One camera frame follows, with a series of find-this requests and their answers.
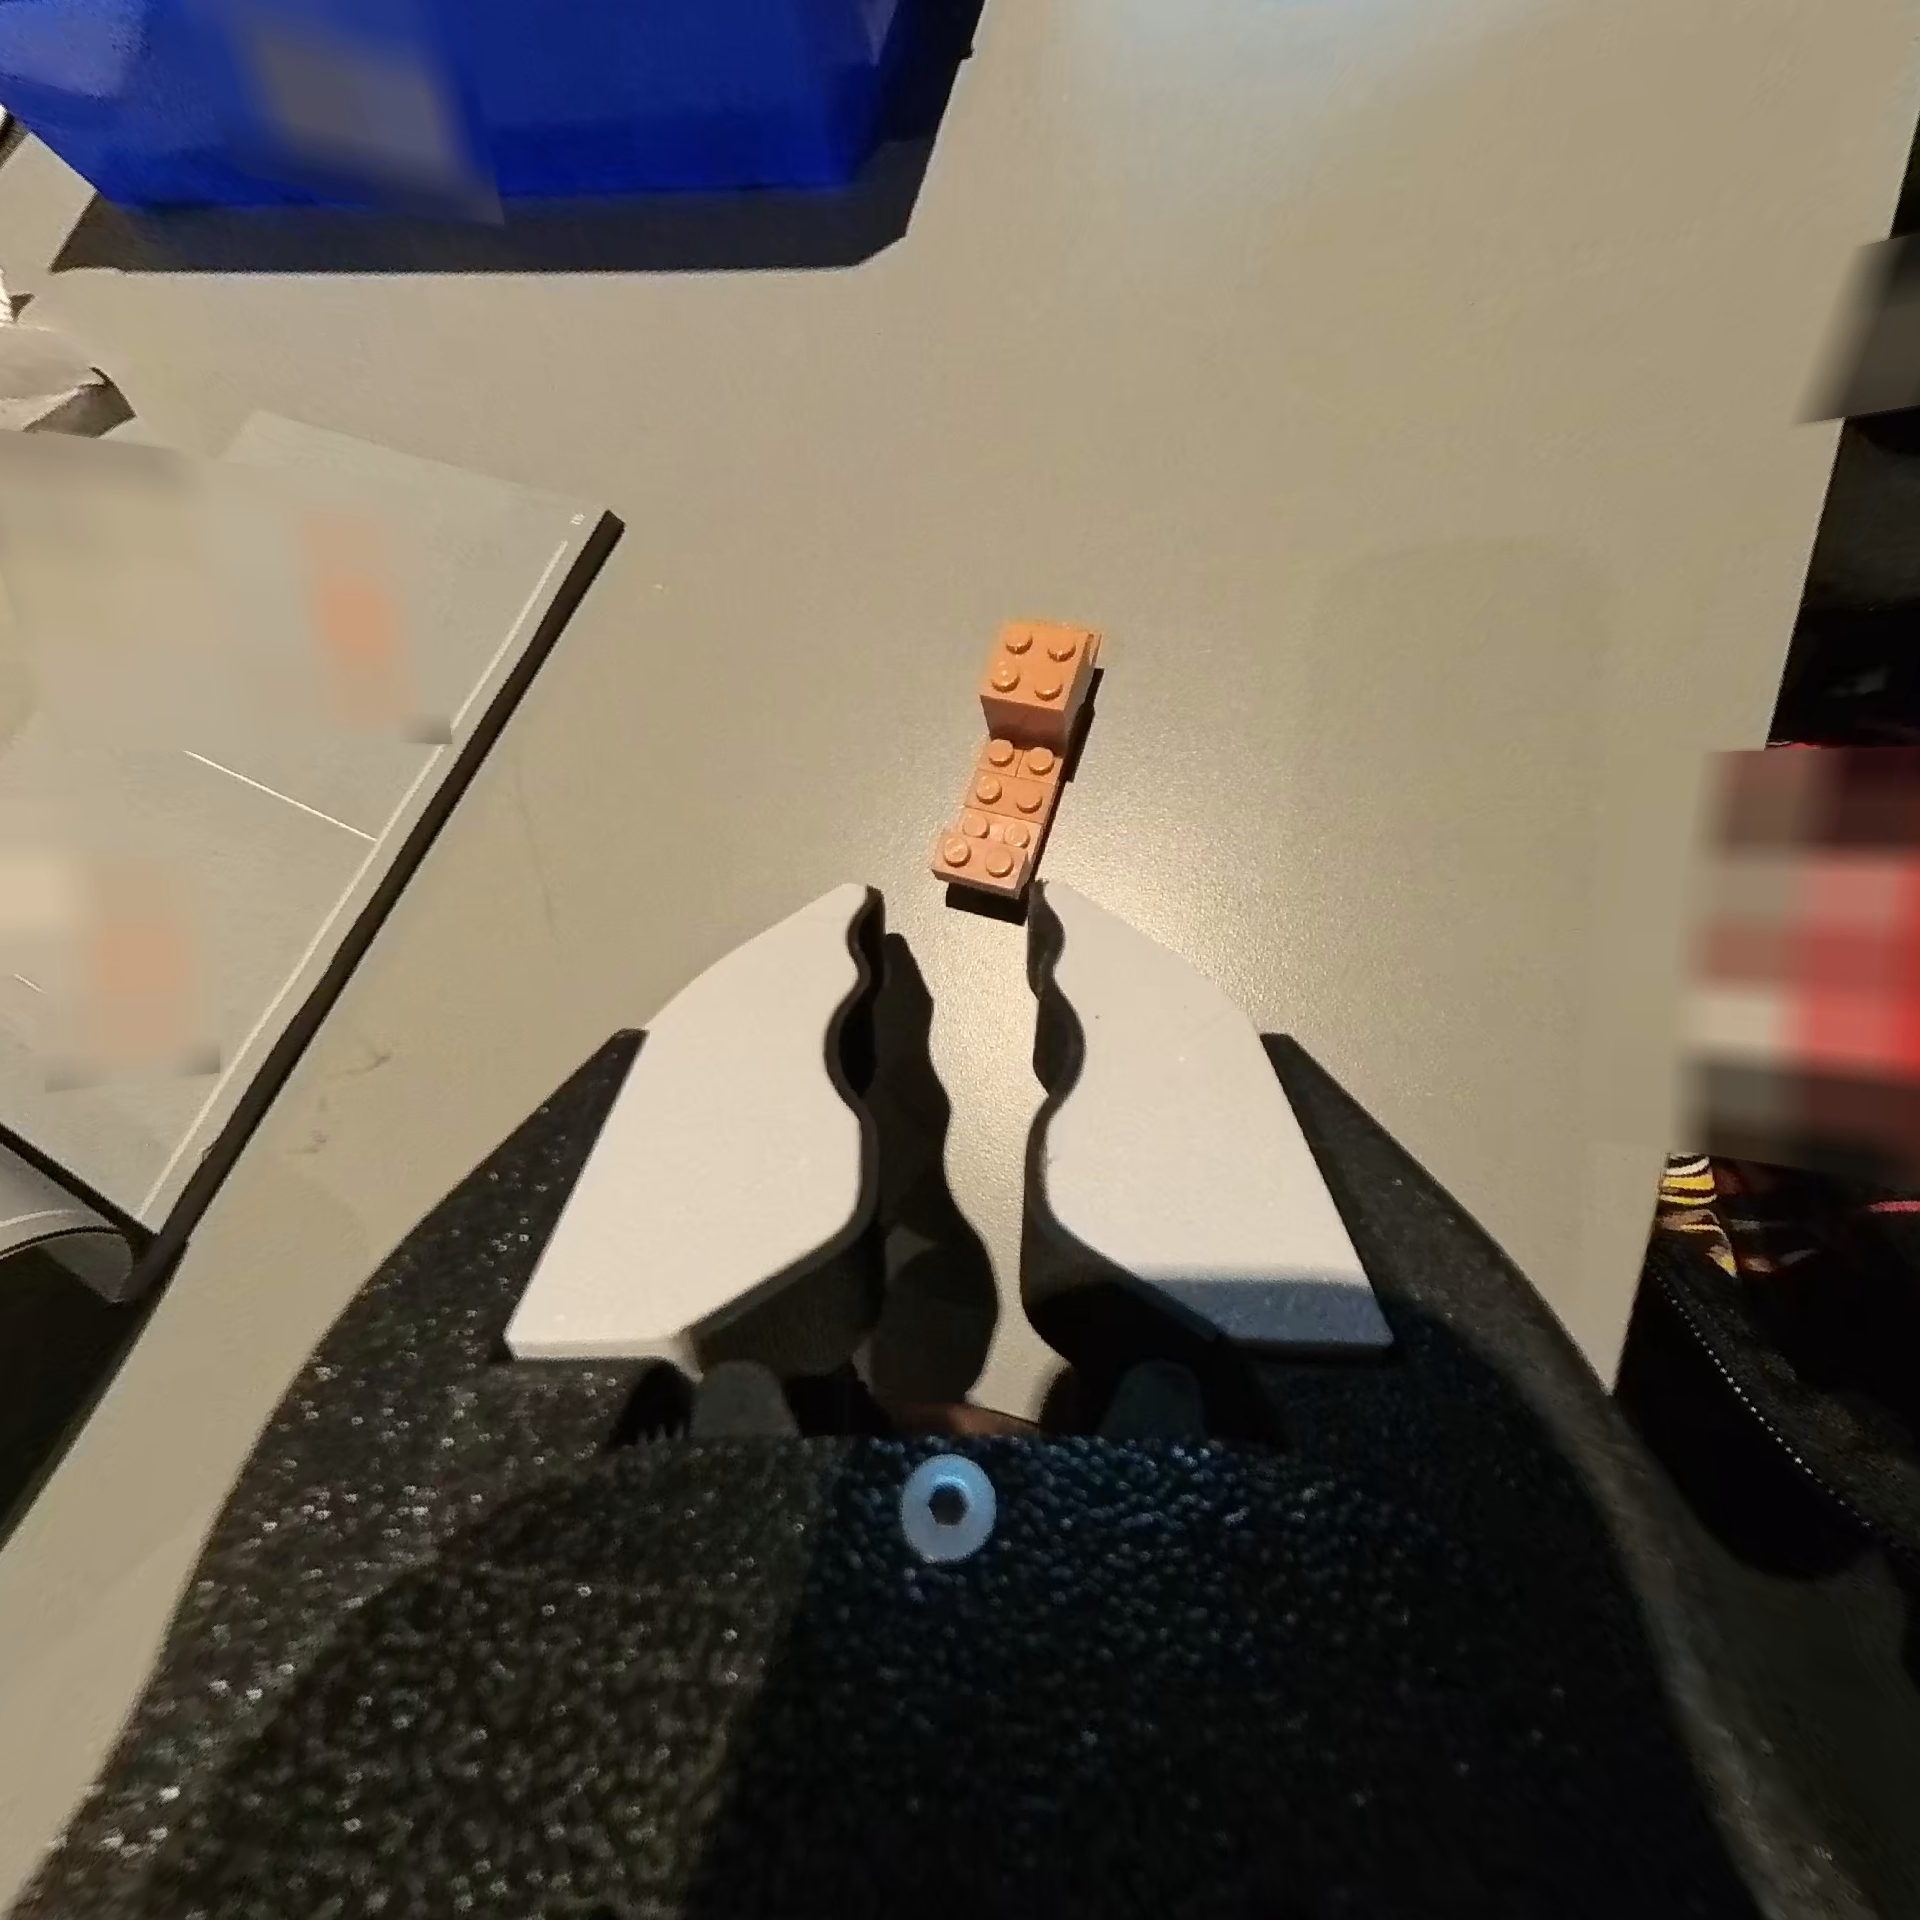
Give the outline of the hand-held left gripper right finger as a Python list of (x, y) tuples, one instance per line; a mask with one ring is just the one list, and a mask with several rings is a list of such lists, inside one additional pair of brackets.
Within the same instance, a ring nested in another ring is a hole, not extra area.
[(1081, 1369), (1384, 1356), (1393, 1332), (1260, 1032), (1210, 974), (1065, 881), (1029, 916), (1046, 1088), (1023, 1306)]

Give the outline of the crumpled white paper bags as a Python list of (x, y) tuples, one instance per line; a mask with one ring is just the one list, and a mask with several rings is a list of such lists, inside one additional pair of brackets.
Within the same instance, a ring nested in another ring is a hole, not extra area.
[(130, 398), (80, 335), (36, 300), (93, 189), (14, 113), (2, 113), (2, 430), (125, 437)]

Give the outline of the dark zippered cloth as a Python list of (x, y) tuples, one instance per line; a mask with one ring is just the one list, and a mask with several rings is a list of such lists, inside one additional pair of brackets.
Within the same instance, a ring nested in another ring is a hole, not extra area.
[(1879, 1915), (1918, 1915), (1918, 1263), (1904, 1223), (1731, 1274), (1649, 1234), (1616, 1399), (1692, 1515), (1762, 1758)]

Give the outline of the brown toy brick assembly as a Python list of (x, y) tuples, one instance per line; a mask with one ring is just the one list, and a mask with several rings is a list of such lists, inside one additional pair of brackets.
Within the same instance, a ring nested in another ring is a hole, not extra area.
[(1101, 672), (1101, 630), (1065, 621), (1001, 627), (976, 683), (984, 741), (931, 847), (947, 889), (1025, 901), (1059, 817)]

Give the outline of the grey instruction booklet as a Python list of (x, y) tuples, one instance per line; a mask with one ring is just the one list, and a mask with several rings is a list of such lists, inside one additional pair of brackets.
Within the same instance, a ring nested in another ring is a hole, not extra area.
[(622, 523), (256, 413), (2, 433), (2, 1258), (144, 1293)]

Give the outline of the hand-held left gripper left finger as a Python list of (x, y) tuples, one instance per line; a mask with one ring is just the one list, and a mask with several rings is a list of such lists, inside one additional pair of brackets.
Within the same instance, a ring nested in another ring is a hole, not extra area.
[(847, 881), (645, 1029), (505, 1321), (515, 1361), (847, 1369), (879, 1319), (862, 1093), (882, 896)]

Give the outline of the blue plastic bin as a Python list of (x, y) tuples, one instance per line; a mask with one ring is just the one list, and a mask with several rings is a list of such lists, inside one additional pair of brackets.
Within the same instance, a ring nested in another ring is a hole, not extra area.
[(976, 4), (2, 4), (2, 112), (113, 207), (848, 184), (942, 117)]

